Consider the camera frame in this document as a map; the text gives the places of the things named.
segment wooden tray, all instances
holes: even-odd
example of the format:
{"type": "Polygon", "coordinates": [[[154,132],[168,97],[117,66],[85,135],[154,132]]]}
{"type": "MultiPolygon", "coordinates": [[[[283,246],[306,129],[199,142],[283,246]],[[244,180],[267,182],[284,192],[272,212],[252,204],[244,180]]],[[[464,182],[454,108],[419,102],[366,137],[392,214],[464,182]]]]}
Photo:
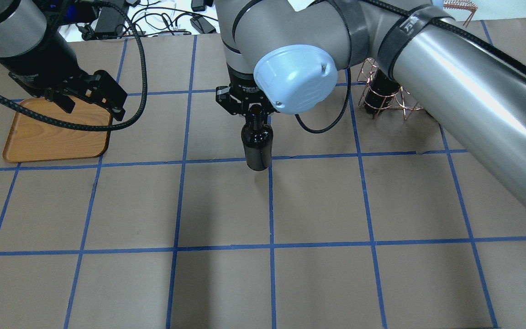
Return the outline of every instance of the wooden tray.
{"type": "MultiPolygon", "coordinates": [[[[77,98],[72,114],[43,98],[24,100],[20,104],[48,117],[85,125],[108,125],[110,114],[101,107],[77,98]]],[[[75,131],[48,125],[16,112],[3,158],[6,162],[31,162],[96,158],[109,146],[109,133],[75,131]]]]}

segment light blue joint cap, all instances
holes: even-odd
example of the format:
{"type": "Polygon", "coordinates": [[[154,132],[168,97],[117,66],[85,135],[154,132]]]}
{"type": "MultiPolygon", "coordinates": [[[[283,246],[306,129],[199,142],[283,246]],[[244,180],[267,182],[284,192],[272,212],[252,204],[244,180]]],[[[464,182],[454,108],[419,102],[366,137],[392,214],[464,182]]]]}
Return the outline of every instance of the light blue joint cap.
{"type": "Polygon", "coordinates": [[[444,8],[444,0],[432,0],[434,6],[444,8]]]}
{"type": "Polygon", "coordinates": [[[298,114],[330,95],[338,70],[323,49],[294,44],[263,56],[255,66],[254,78],[277,111],[298,114]]]}

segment wooden cutting board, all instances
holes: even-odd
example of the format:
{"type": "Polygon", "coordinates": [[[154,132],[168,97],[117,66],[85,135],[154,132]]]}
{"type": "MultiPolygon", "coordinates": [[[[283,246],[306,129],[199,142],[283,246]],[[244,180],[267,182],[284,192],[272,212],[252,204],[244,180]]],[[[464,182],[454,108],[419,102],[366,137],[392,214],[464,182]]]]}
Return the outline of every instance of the wooden cutting board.
{"type": "MultiPolygon", "coordinates": [[[[24,100],[20,104],[39,114],[85,125],[109,125],[110,114],[101,107],[77,98],[72,114],[43,98],[24,100]]],[[[31,162],[96,158],[109,146],[108,132],[75,131],[48,125],[16,112],[3,158],[6,162],[31,162]]]]}

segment rose gold wire holder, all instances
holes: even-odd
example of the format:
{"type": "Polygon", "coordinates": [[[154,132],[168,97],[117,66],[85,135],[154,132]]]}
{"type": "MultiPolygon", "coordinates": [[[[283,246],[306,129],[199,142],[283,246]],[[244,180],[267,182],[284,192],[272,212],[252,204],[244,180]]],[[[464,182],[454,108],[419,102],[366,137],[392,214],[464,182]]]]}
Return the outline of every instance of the rose gold wire holder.
{"type": "Polygon", "coordinates": [[[466,21],[464,21],[464,27],[468,27],[468,24],[470,24],[470,21],[472,21],[472,17],[474,17],[474,14],[478,10],[478,6],[469,0],[444,0],[444,8],[469,11],[470,16],[468,16],[466,21]]]}
{"type": "Polygon", "coordinates": [[[410,96],[411,93],[409,93],[407,89],[403,88],[402,86],[399,88],[399,91],[390,95],[380,95],[379,93],[372,90],[371,82],[373,81],[378,69],[379,66],[373,58],[367,58],[367,60],[365,60],[365,62],[363,62],[361,65],[361,71],[358,74],[357,82],[365,83],[365,88],[363,89],[363,96],[361,96],[361,99],[358,101],[358,106],[364,106],[365,96],[367,95],[367,92],[371,90],[371,92],[383,98],[383,102],[378,108],[367,104],[369,107],[376,110],[376,114],[373,114],[373,119],[378,118],[384,110],[401,110],[403,111],[403,119],[407,120],[411,114],[413,114],[413,112],[423,110],[423,107],[420,106],[418,102],[416,102],[413,106],[409,104],[407,96],[410,96]],[[388,104],[388,106],[384,106],[387,100],[391,100],[391,98],[393,99],[388,104]]]}

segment robotic arm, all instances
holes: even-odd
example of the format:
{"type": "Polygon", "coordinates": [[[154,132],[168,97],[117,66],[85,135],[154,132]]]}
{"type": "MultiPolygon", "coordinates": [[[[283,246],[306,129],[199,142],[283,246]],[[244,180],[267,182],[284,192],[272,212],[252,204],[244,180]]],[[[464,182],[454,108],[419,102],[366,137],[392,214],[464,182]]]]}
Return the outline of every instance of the robotic arm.
{"type": "Polygon", "coordinates": [[[299,12],[287,0],[215,4],[231,81],[217,88],[217,102],[245,115],[252,139],[267,137],[243,138],[252,169],[268,166],[272,138],[253,118],[309,110],[330,94],[339,69],[376,58],[388,81],[409,88],[526,207],[526,75],[459,28],[430,24],[449,18],[431,0],[324,0],[299,12]]]}
{"type": "Polygon", "coordinates": [[[69,96],[75,96],[121,121],[125,90],[106,71],[83,71],[57,27],[32,0],[0,0],[0,63],[33,97],[43,96],[70,113],[69,96]]]}

